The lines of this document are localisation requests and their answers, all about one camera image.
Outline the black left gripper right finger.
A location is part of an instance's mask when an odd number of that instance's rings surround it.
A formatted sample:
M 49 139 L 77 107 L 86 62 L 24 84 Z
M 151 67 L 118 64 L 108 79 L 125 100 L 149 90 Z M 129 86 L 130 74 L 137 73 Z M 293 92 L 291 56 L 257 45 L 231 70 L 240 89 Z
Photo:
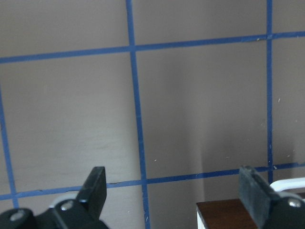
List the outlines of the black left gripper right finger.
M 270 226 L 271 214 L 280 201 L 280 196 L 252 167 L 239 169 L 239 199 L 256 226 L 266 229 Z

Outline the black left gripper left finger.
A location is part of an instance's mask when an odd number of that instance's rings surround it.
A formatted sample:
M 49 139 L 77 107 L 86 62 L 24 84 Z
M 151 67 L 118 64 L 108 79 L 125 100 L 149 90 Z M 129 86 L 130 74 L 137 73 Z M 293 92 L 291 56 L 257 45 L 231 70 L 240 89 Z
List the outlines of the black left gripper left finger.
M 93 219 L 99 219 L 106 197 L 105 167 L 94 167 L 77 194 L 76 200 Z

